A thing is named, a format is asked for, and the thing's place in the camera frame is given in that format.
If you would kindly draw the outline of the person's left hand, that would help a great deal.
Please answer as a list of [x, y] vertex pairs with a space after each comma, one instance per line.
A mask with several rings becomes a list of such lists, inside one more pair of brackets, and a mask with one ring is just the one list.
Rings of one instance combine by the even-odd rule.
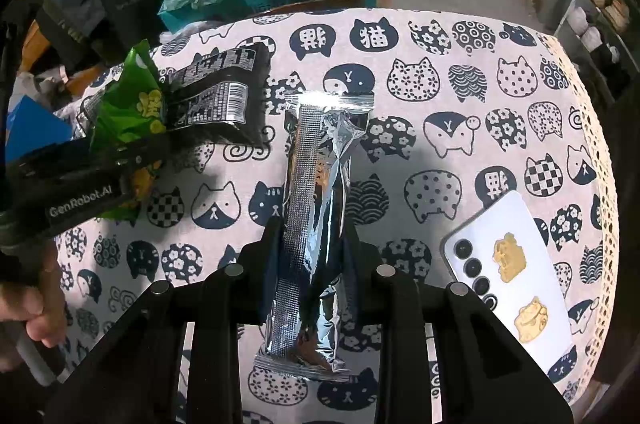
[[25, 323], [31, 340], [55, 348], [65, 338], [65, 297], [61, 290], [58, 249], [53, 240], [42, 248], [37, 286], [1, 283], [1, 321]]

